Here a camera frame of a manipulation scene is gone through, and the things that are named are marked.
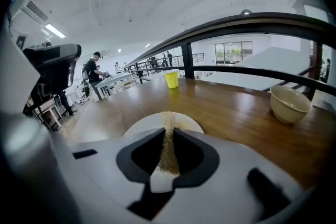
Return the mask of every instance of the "black rail post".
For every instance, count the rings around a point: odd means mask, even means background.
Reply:
[[[139,69],[138,69],[138,63],[137,62],[135,63],[135,68],[136,68],[136,74],[138,75],[140,83],[142,84],[142,79],[140,78]]]
[[[191,70],[191,66],[193,65],[193,52],[191,50],[191,44],[190,43],[184,44],[181,46],[181,49],[182,49],[185,78],[195,79],[194,71]]]

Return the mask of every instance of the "yellow cup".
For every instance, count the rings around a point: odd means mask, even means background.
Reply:
[[[179,86],[178,75],[179,75],[178,69],[170,70],[169,73],[164,74],[169,88],[173,89]]]

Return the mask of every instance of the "person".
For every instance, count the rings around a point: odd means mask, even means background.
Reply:
[[[154,65],[155,65],[155,67],[159,67],[159,64],[157,62],[158,61],[157,61],[156,57],[154,57]]]
[[[168,67],[168,62],[167,62],[167,59],[166,59],[166,54],[164,54],[164,52],[162,53],[162,67]]]
[[[151,58],[151,66],[152,66],[152,68],[155,67],[155,57],[154,56],[152,56],[152,58]]]
[[[122,69],[121,69],[120,66],[118,65],[118,62],[115,63],[114,67],[115,67],[115,72],[116,72],[117,74],[119,74],[119,73],[122,72]]]
[[[83,78],[83,81],[89,80],[88,74],[86,73],[86,63],[83,65],[83,68],[82,68],[82,78]]]
[[[101,75],[104,78],[106,76],[106,73],[101,72],[97,69],[96,62],[99,60],[99,58],[101,58],[100,53],[96,51],[91,59],[86,63],[86,72],[89,77],[89,83],[91,84],[99,100],[101,100],[101,96],[98,89],[96,88],[96,85],[100,82],[99,76]]]
[[[86,98],[89,97],[89,95],[90,95],[90,88],[89,88],[89,85],[87,84],[87,82],[86,81],[82,81],[80,83],[80,85],[84,87],[82,89],[82,92],[85,93]]]
[[[59,95],[59,98],[61,100],[61,104],[69,112],[69,116],[72,118],[74,112],[72,111],[71,106],[68,103],[68,99],[67,99],[67,96],[65,95],[65,91],[59,92],[58,95]]]
[[[327,83],[328,82],[328,77],[329,77],[329,71],[330,71],[330,59],[328,58],[327,59],[327,66],[325,66],[323,69],[322,69],[322,75],[321,76],[321,81],[323,81],[324,83]]]
[[[173,56],[169,53],[169,51],[167,51],[167,57],[169,58],[169,64],[172,67]]]

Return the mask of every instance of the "backpack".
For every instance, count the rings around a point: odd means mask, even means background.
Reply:
[[[83,78],[83,81],[89,80],[89,76],[86,72],[86,65],[82,68],[82,78]]]

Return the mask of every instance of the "black t-shirt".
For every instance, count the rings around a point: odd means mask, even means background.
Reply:
[[[99,75],[94,72],[94,70],[97,69],[96,63],[93,60],[89,60],[86,63],[86,73],[88,74],[89,77],[89,82],[96,82],[100,81],[99,80]]]

